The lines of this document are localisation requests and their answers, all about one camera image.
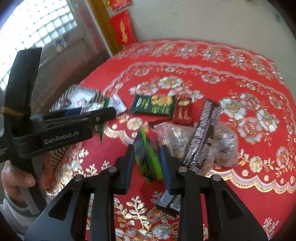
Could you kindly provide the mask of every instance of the sleeve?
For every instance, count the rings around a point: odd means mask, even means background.
[[[0,204],[0,211],[13,231],[19,235],[24,235],[38,217],[38,215],[32,215],[28,207],[17,206],[6,192],[5,199]]]

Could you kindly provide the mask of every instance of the red tablecloth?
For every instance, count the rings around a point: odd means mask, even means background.
[[[106,96],[118,93],[128,108],[136,93],[188,95],[194,121],[199,120],[205,97],[219,102],[220,119],[239,136],[239,166],[215,166],[210,175],[227,180],[269,238],[285,222],[296,201],[296,108],[271,60],[217,43],[148,41],[124,49],[81,85]],[[77,173],[92,176],[113,165],[140,125],[155,118],[161,117],[123,114],[106,125],[102,143],[94,136],[72,145],[48,195],[54,197]],[[146,184],[137,167],[133,169],[129,193],[114,197],[117,241],[176,240],[178,218],[172,220],[155,209],[164,190],[162,182]]]

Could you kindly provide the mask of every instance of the long brown snack bar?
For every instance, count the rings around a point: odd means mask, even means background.
[[[220,114],[219,106],[219,104],[205,99],[199,124],[183,161],[183,165],[189,167],[196,174],[200,173],[209,154]]]

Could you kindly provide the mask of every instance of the silver screw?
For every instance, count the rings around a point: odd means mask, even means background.
[[[75,180],[76,182],[79,182],[79,181],[81,181],[83,178],[84,178],[83,175],[78,174],[78,175],[76,175],[76,176],[74,177],[74,180]]]
[[[117,171],[117,167],[109,167],[108,168],[109,172],[116,172]]]
[[[178,168],[178,171],[179,171],[179,172],[187,172],[188,169],[187,169],[187,167],[179,167],[179,168]]]
[[[219,175],[213,175],[212,179],[216,182],[221,181],[221,177]]]

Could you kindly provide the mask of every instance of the red wrapper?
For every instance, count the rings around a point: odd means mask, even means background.
[[[112,11],[117,11],[130,5],[130,0],[109,0],[109,5],[111,6]]]
[[[127,10],[111,17],[110,21],[115,29],[120,46],[136,43],[131,29],[131,18]]]
[[[179,95],[173,115],[173,122],[178,125],[188,126],[192,124],[191,98]]]

